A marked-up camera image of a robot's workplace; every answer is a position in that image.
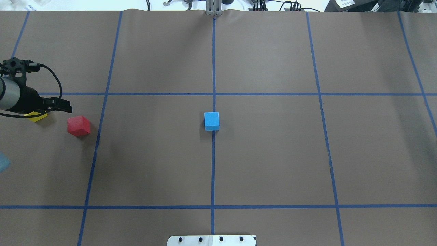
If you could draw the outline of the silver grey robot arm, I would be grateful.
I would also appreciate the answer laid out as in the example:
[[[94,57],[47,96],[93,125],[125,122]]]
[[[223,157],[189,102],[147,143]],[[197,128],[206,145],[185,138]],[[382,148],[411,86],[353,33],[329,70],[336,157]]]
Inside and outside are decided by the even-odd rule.
[[[59,97],[44,98],[26,85],[27,73],[47,69],[59,86]],[[62,86],[53,70],[45,64],[12,57],[1,63],[0,108],[10,118],[36,118],[53,111],[72,113],[70,101],[62,98]]]

